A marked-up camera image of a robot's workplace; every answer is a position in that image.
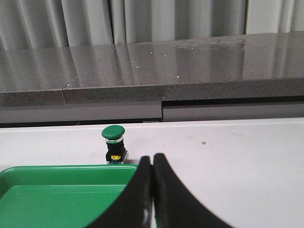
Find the gray countertop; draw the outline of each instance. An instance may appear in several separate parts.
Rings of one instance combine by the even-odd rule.
[[[304,95],[304,32],[0,51],[0,107]]]

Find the silver ring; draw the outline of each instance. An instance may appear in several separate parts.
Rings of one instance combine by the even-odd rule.
[[[105,139],[105,141],[107,143],[110,143],[110,144],[113,144],[113,143],[119,143],[120,141],[122,141],[124,138],[123,137],[120,137],[118,139],[113,139],[113,140],[110,140],[110,139]]]

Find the green button cap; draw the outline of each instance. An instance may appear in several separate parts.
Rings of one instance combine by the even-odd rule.
[[[124,127],[120,125],[111,125],[102,131],[101,135],[109,140],[119,139],[124,134]]]

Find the curtain fold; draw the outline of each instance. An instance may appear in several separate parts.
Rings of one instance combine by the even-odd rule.
[[[0,49],[304,30],[302,0],[1,0]]]

